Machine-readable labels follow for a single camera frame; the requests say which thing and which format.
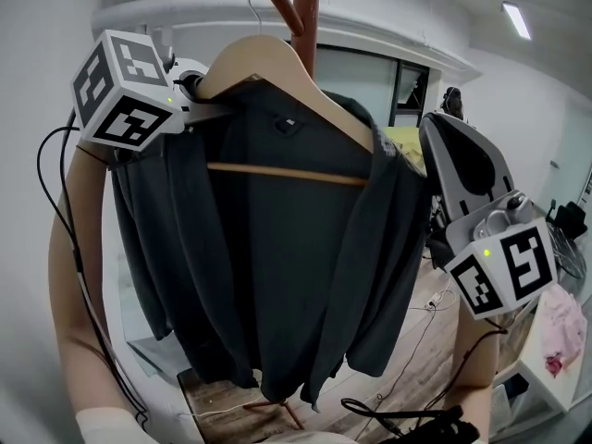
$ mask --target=black wire bundle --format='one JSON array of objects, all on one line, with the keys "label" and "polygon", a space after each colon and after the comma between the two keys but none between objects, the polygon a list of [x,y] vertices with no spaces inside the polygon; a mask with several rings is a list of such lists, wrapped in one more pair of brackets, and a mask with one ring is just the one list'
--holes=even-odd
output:
[{"label": "black wire bundle", "polygon": [[[374,410],[371,410],[370,408],[368,408],[366,405],[356,401],[356,400],[351,400],[349,398],[342,400],[342,405],[345,406],[345,404],[343,403],[344,401],[346,401],[346,404],[352,404],[350,403],[350,401],[354,402],[355,401],[355,406],[357,406],[358,408],[361,409],[356,411],[358,414],[361,414],[362,416],[368,416],[370,419],[368,420],[368,422],[365,424],[365,426],[362,428],[362,430],[358,433],[358,436],[356,437],[356,440],[358,440],[360,438],[360,436],[362,435],[362,433],[366,430],[366,428],[370,425],[370,423],[372,422],[373,419],[376,418],[376,412],[378,411],[378,408],[380,408],[380,405],[383,403],[383,401],[388,398],[393,390],[395,389],[395,387],[397,386],[397,383],[399,382],[399,380],[401,379],[401,377],[403,376],[403,374],[405,373],[405,370],[407,369],[407,367],[409,366],[409,364],[411,363],[411,361],[413,360],[413,357],[415,356],[415,352],[417,352],[417,349],[419,348],[419,344],[421,344],[424,336],[426,335],[426,332],[428,330],[428,328],[430,327],[430,325],[432,324],[432,321],[434,320],[434,317],[436,316],[436,310],[434,310],[434,313],[429,321],[429,323],[427,324],[427,327],[424,330],[424,333],[422,334],[422,337],[419,339],[419,341],[417,342],[417,345],[415,346],[415,349],[413,350],[412,356],[409,359],[409,361],[407,362],[407,364],[403,367],[401,374],[397,377],[397,379],[395,380],[395,382],[393,383],[392,387],[390,388],[390,391],[388,392],[388,394],[386,396],[382,396],[381,394],[376,395],[376,398],[379,400],[378,405],[376,406],[376,408]],[[469,349],[469,351],[464,355],[464,357],[462,358],[462,362],[459,365],[458,370],[456,371],[456,373],[454,374],[454,376],[452,377],[452,379],[449,381],[449,383],[446,385],[446,387],[439,392],[439,394],[434,397],[424,408],[424,412],[430,412],[431,409],[436,406],[446,395],[447,393],[450,392],[450,390],[452,389],[452,387],[454,387],[454,384],[456,383],[456,380],[458,380],[459,376],[461,375],[461,372],[464,369],[464,366],[466,365],[466,363],[468,362],[469,358],[471,358],[471,355],[473,354],[473,352],[476,350],[476,348],[479,346],[479,344],[485,340],[488,337],[491,336],[495,336],[495,335],[507,335],[508,334],[508,329],[506,327],[502,327],[498,324],[496,324],[495,322],[491,321],[490,319],[485,319],[490,325],[492,325],[493,327],[496,328],[496,330],[490,330],[488,332],[486,332],[485,334],[483,334],[477,341],[476,343],[473,345],[473,347],[471,347],[471,349]],[[422,422],[423,418],[418,418],[417,419],[417,423],[415,424],[415,428],[417,429]],[[386,429],[388,429],[390,432],[392,432],[395,436],[397,437],[402,437],[403,434],[401,432],[401,430],[394,424],[387,422],[385,424],[384,420],[379,420],[380,424],[382,426],[384,426]]]},{"label": "black wire bundle", "polygon": [[[432,325],[432,322],[434,321],[434,318],[436,317],[436,311],[437,311],[436,308],[434,308],[433,314],[432,314],[429,322],[427,323],[427,326],[425,326],[424,333],[422,334],[422,337],[419,338],[419,341],[417,342],[417,345],[415,345],[415,349],[413,350],[413,353],[411,354],[411,357],[407,361],[407,364],[405,364],[405,366],[401,370],[401,373],[399,374],[399,376],[397,377],[397,379],[395,380],[395,382],[392,384],[392,387],[390,387],[390,390],[388,391],[388,393],[386,395],[384,395],[384,396],[381,395],[380,393],[378,393],[376,395],[376,399],[378,400],[378,404],[376,405],[376,408],[374,410],[370,410],[370,408],[368,408],[365,404],[362,404],[362,403],[359,403],[359,402],[356,402],[356,405],[357,406],[361,407],[362,409],[364,409],[368,413],[376,413],[378,411],[378,408],[380,408],[380,406],[384,402],[384,400],[386,400],[390,395],[392,395],[392,392],[395,390],[395,387],[397,386],[397,383],[399,383],[399,380],[401,380],[402,376],[405,374],[405,370],[407,370],[407,367],[412,362],[412,360],[413,360],[413,358],[415,356],[415,353],[417,352],[417,349],[419,349],[419,346],[422,343],[422,340],[426,336],[427,330]],[[360,436],[366,430],[366,428],[368,426],[370,426],[370,423],[372,423],[372,420],[374,419],[374,416],[371,415],[371,414],[363,414],[363,415],[367,415],[368,417],[370,417],[370,419],[368,420],[368,422],[365,424],[365,426],[362,428],[362,430],[356,436],[356,438],[355,438],[356,441],[360,438]],[[383,422],[380,422],[380,424],[383,425],[384,427],[386,427],[390,432],[392,432],[396,436],[402,436],[402,432],[401,432],[401,430],[397,426],[392,425],[392,427],[388,427]]]},{"label": "black wire bundle", "polygon": [[[145,431],[145,425],[148,422],[148,410],[133,395],[133,393],[131,392],[130,388],[128,387],[128,384],[126,383],[125,379],[119,373],[119,370],[117,370],[117,364],[115,362],[115,358],[112,356],[110,350],[107,348],[107,345],[105,344],[105,338],[103,337],[103,334],[101,333],[99,325],[95,321],[95,317],[91,313],[92,305],[88,304],[88,302],[87,302],[87,297],[90,297],[88,295],[88,290],[84,290],[86,288],[87,283],[86,283],[86,277],[84,276],[84,267],[82,264],[82,256],[80,254],[80,246],[78,243],[78,237],[76,235],[76,228],[75,228],[74,219],[72,216],[72,207],[70,204],[68,189],[66,186],[66,171],[65,171],[65,167],[64,167],[66,146],[68,144],[68,138],[69,138],[70,132],[79,131],[78,128],[72,127],[72,125],[74,123],[74,118],[75,118],[75,114],[74,114],[74,111],[72,111],[72,113],[70,114],[70,116],[68,118],[68,123],[65,127],[61,127],[59,129],[53,130],[51,133],[49,133],[43,139],[41,145],[39,146],[39,150],[37,152],[37,176],[39,178],[39,182],[41,183],[41,187],[43,189],[43,192],[45,193],[45,196],[47,196],[47,199],[49,200],[50,204],[52,205],[52,207],[55,210],[55,214],[57,215],[57,217],[60,219],[60,221],[64,225],[64,228],[66,229],[66,232],[70,238],[70,241],[72,244],[72,254],[74,256],[74,265],[76,266],[77,274],[80,274],[80,276],[82,277],[82,280],[83,280],[83,284],[82,284],[82,282],[80,283],[82,299],[84,301],[84,306],[86,308],[87,314],[89,315],[89,317],[91,319],[92,329],[93,329],[94,334],[96,335],[96,338],[99,342],[99,346],[101,347],[101,353],[103,355],[105,363],[106,363],[107,367],[109,368],[109,371],[113,375],[114,379],[116,380],[119,388],[121,389],[121,392],[126,397],[126,399],[129,401],[131,406],[134,408],[134,410],[136,412],[136,414],[135,414],[136,421],[142,427],[142,429]],[[62,184],[62,192],[64,195],[64,204],[66,207],[66,217],[68,219],[64,218],[64,216],[60,212],[59,208],[57,207],[56,202],[54,201],[51,194],[49,193],[49,190],[47,190],[47,186],[45,185],[45,182],[43,180],[43,175],[42,175],[42,170],[41,170],[41,156],[42,156],[43,148],[54,135],[56,135],[57,133],[60,133],[60,132],[64,132],[64,137],[62,139],[62,147],[61,147],[60,157],[59,157],[60,181]]]}]

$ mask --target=white cable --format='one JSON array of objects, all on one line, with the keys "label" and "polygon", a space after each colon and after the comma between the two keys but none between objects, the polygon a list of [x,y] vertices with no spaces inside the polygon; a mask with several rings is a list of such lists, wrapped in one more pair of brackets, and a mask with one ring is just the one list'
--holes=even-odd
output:
[{"label": "white cable", "polygon": [[105,331],[103,330],[103,326],[101,326],[101,322],[99,321],[99,319],[96,315],[96,312],[94,311],[93,303],[91,302],[91,297],[89,296],[89,291],[86,288],[86,282],[84,281],[84,277],[82,277],[82,273],[79,271],[79,272],[77,272],[77,275],[78,275],[78,281],[80,282],[80,286],[82,289],[82,294],[84,295],[84,301],[86,301],[86,303],[88,305],[89,312],[91,313],[91,316],[92,316],[92,320],[94,321],[97,328],[99,329],[99,333],[101,334],[101,337],[103,337],[103,342],[105,343],[105,346],[107,348],[107,352],[109,353],[109,355],[111,355],[111,359],[113,360],[113,362],[115,364],[119,365],[119,369],[121,370],[121,373],[128,380],[129,386],[136,394],[136,399],[138,400],[138,402],[144,407],[146,412],[149,413],[146,403],[144,403],[142,396],[140,395],[138,390],[133,386],[133,382],[131,381],[130,377],[126,373],[126,369],[124,368],[123,364],[119,360],[119,357],[117,357],[117,354],[116,354],[115,350],[113,349],[113,346],[111,345],[111,341],[110,341],[109,337],[105,334]]},{"label": "white cable", "polygon": [[194,414],[194,413],[177,413],[177,416],[194,416],[196,418],[201,418],[202,416],[207,416],[209,414],[222,414],[222,413],[228,413],[229,411],[232,410],[236,410],[237,408],[241,408],[243,406],[248,406],[249,404],[253,404],[259,400],[261,400],[263,398],[263,395],[261,395],[259,398],[257,398],[256,400],[253,401],[249,401],[248,403],[243,403],[243,404],[238,404],[236,406],[233,406],[232,408],[228,408],[227,410],[222,410],[222,411],[208,411],[207,413],[201,413],[201,414]]},{"label": "white cable", "polygon": [[257,18],[257,21],[259,21],[259,34],[261,34],[261,30],[263,28],[263,21],[261,20],[261,17],[259,16],[259,14],[253,8],[253,4],[251,3],[251,0],[247,0],[247,4],[249,4],[249,8],[251,9],[251,11],[253,12],[253,14]]},{"label": "white cable", "polygon": [[[434,318],[436,317],[436,309],[434,308],[430,308],[427,309],[427,311],[432,312],[433,314],[430,317],[429,322],[427,323],[427,326],[425,326],[424,332],[422,333],[422,336],[419,338],[419,341],[417,342],[417,344],[415,345],[415,349],[413,349],[413,352],[411,354],[410,359],[407,361],[407,364],[405,364],[405,366],[403,367],[401,373],[399,374],[399,376],[397,377],[397,379],[394,381],[394,383],[392,384],[392,387],[390,387],[390,391],[386,394],[386,395],[382,395],[381,393],[378,393],[376,395],[376,399],[378,400],[378,404],[376,405],[374,412],[378,411],[378,408],[380,408],[380,406],[382,406],[382,403],[390,396],[392,395],[392,392],[395,390],[395,387],[397,387],[397,383],[399,383],[399,380],[401,380],[401,378],[403,377],[403,375],[405,375],[405,371],[407,370],[407,367],[411,364],[411,362],[413,361],[413,358],[415,356],[415,353],[417,352],[417,350],[419,349],[419,346],[422,343],[422,340],[424,340],[424,337],[426,336],[426,332],[429,329],[429,327],[432,325],[432,322],[434,321]],[[358,442],[358,439],[360,438],[360,436],[364,433],[364,431],[366,430],[366,428],[368,426],[370,426],[370,423],[372,423],[372,420],[374,418],[371,417],[370,419],[368,419],[368,421],[366,422],[365,426],[362,428],[362,430],[358,433],[358,435],[355,437],[355,442]]]},{"label": "white cable", "polygon": [[[438,308],[440,306],[440,303],[444,299],[444,296],[446,296],[447,292],[452,294],[454,299],[452,300],[452,302],[448,306],[446,306],[444,308]],[[434,304],[434,307],[431,307],[431,304],[429,304],[424,307],[410,307],[409,309],[411,309],[412,311],[435,311],[438,313],[440,311],[446,311],[447,309],[450,309],[458,300],[458,295],[456,294],[456,291],[450,289],[450,278],[448,279],[448,283],[446,284],[446,288],[440,292],[437,292],[434,296],[437,296],[437,298],[434,299],[433,301],[430,300],[430,303]]]}]

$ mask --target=wooden coat rack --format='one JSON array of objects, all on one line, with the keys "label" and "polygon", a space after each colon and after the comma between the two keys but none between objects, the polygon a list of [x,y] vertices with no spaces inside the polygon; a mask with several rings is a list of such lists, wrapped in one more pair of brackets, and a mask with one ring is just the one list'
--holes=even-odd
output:
[{"label": "wooden coat rack", "polygon": [[[271,0],[274,7],[277,9],[281,17],[286,22],[286,25],[292,33],[291,45],[296,51],[296,54],[302,61],[304,68],[308,72],[309,76],[313,79],[315,73],[315,56],[316,56],[316,30],[318,27],[318,0],[294,0],[292,3],[290,0]],[[278,176],[289,176],[295,178],[306,178],[316,180],[326,180],[329,182],[344,182],[343,179],[329,179],[329,178],[343,178],[335,177],[331,175],[320,175],[318,177],[306,177],[302,171],[296,171],[293,169],[280,169],[275,168]],[[356,185],[364,185],[364,179],[358,179],[359,183]],[[265,406],[279,405],[286,409],[290,414],[291,418],[296,423],[296,426],[300,429],[304,429],[302,422],[296,416],[296,413],[292,410],[286,400],[281,402],[270,402],[265,401],[261,403],[246,404],[243,406],[245,410],[252,410]]]},{"label": "wooden coat rack", "polygon": [[318,0],[271,0],[292,33],[291,45],[314,78]]}]

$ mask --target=gray jacket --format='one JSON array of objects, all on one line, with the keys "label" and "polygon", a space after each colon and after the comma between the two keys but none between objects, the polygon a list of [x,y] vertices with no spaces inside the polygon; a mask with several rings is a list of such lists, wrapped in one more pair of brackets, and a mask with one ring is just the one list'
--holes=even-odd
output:
[{"label": "gray jacket", "polygon": [[[205,382],[256,387],[258,368],[269,400],[303,383],[315,403],[344,355],[380,376],[392,354],[424,245],[426,180],[361,106],[330,96],[370,127],[374,154],[260,81],[224,99],[233,116],[161,137],[114,170],[142,309],[158,339],[175,329]],[[369,180],[208,171],[209,161]]]}]

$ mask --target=wooden hanger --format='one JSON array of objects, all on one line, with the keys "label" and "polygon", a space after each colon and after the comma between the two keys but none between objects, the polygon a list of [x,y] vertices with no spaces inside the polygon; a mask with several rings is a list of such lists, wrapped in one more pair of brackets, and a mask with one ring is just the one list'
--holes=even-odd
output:
[{"label": "wooden hanger", "polygon": [[199,99],[212,99],[246,80],[264,79],[306,105],[331,125],[373,152],[372,131],[316,86],[296,52],[279,38],[247,36],[227,46],[197,87]]}]

